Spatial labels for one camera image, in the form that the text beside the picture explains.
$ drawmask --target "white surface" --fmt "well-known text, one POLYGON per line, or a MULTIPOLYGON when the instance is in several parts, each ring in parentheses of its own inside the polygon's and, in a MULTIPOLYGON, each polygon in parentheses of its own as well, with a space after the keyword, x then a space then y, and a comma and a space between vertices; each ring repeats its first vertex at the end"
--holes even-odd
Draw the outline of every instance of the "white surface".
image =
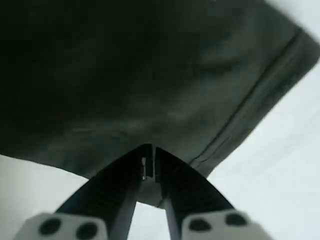
MULTIPOLYGON (((320 39, 318 1, 272 2, 320 39)), ((276 240, 320 239, 319 76, 318 64, 208 178, 276 240)), ((12 239, 26 218, 54 211, 85 182, 1 156, 0 239, 12 239)), ((138 204, 129 239, 169 240, 165 213, 138 204)))

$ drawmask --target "dark green fabric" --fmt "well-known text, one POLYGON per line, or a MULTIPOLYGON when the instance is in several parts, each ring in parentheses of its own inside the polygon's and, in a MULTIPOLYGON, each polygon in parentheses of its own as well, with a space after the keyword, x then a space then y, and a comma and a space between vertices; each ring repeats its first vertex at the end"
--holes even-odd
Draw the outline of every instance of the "dark green fabric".
MULTIPOLYGON (((0 153, 87 178, 143 143, 208 176, 320 55, 262 0, 16 0, 0 15, 0 153)), ((139 200, 158 206, 158 187, 139 200)))

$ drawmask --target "white background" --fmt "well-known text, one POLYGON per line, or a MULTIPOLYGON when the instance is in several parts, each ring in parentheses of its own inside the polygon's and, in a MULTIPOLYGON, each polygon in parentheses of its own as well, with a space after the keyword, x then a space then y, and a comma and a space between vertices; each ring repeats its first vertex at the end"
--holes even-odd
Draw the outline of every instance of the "white background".
MULTIPOLYGON (((271 3, 320 39, 317 0, 271 3)), ((274 239, 320 239, 320 64, 208 179, 274 239)), ((11 240, 34 214, 54 211, 86 181, 0 155, 0 239, 11 240)), ((129 239, 169 240, 165 212, 138 204, 129 239)))

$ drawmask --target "fabric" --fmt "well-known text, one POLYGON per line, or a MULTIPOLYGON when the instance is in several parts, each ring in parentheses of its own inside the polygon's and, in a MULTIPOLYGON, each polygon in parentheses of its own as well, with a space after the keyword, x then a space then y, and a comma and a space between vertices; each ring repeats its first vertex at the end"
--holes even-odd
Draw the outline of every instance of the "fabric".
MULTIPOLYGON (((143 143, 208 176, 320 55, 261 0, 17 0, 0 15, 0 154, 86 178, 143 143)), ((139 200, 159 206, 157 186, 139 200)))

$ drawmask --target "black dot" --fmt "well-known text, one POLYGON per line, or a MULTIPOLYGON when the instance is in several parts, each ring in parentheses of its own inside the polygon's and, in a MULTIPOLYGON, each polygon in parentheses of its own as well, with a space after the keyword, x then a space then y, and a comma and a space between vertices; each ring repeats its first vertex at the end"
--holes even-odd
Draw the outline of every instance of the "black dot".
POLYGON ((228 214, 225 218, 225 223, 229 226, 246 226, 248 223, 247 223, 247 220, 237 214, 237 213, 231 213, 231 214, 228 214))
POLYGON ((211 230, 211 225, 207 221, 198 218, 190 222, 189 229, 195 232, 206 232, 211 230))
POLYGON ((76 231, 76 237, 80 240, 90 240, 96 236, 98 227, 93 222, 82 224, 76 231))
POLYGON ((59 218, 50 218, 40 226, 39 232, 43 236, 49 236, 58 232, 60 226, 61 220, 59 218))

